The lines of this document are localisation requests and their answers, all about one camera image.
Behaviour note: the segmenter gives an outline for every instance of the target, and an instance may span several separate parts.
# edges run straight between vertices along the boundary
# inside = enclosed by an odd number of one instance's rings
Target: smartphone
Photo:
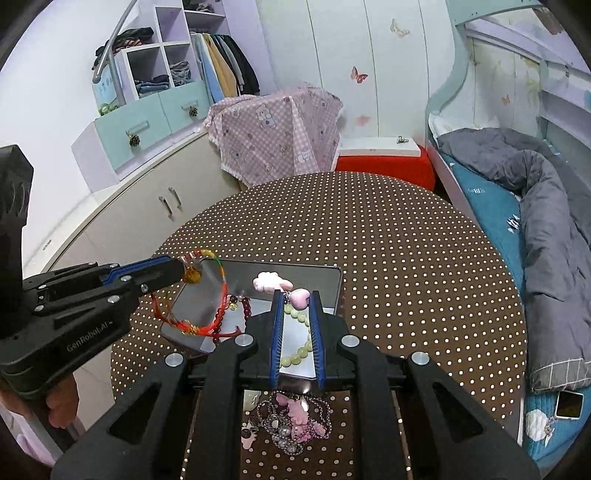
[[[583,411],[583,399],[584,395],[582,393],[568,390],[558,392],[554,416],[557,419],[578,420],[581,418],[581,412]]]

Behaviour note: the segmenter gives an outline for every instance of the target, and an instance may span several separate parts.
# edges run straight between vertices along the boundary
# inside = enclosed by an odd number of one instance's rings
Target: light blue shirt
[[[203,63],[203,70],[205,72],[204,80],[206,82],[208,93],[213,99],[213,102],[217,103],[220,100],[223,100],[225,95],[223,94],[222,87],[217,79],[216,70],[213,67],[212,58],[209,55],[205,40],[200,33],[193,32],[191,32],[191,39],[193,40],[193,45]]]

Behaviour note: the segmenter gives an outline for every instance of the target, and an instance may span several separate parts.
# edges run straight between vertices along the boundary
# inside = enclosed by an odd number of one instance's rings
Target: white cabinet
[[[219,153],[204,135],[124,189],[51,269],[86,261],[125,265],[148,258],[185,222],[239,191],[237,180],[221,170]]]

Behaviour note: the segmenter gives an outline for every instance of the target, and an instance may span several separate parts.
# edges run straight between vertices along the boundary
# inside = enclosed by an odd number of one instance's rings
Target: teal drawer
[[[202,80],[195,80],[187,85],[171,88],[158,95],[173,132],[178,132],[194,122],[203,120],[209,112],[207,90]],[[191,107],[197,108],[197,116],[190,116]]]
[[[115,170],[171,134],[157,93],[97,118],[95,127]],[[129,135],[137,135],[139,145],[130,146]]]

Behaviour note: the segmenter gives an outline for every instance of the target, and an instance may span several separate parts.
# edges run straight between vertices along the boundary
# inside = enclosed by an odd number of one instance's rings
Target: human hand
[[[65,429],[76,418],[78,402],[76,380],[74,375],[70,375],[59,382],[47,394],[46,403],[50,410],[49,423],[55,428]],[[4,405],[7,410],[18,413],[26,419],[31,418],[31,412],[27,404],[10,390],[3,380],[0,380],[0,404]]]

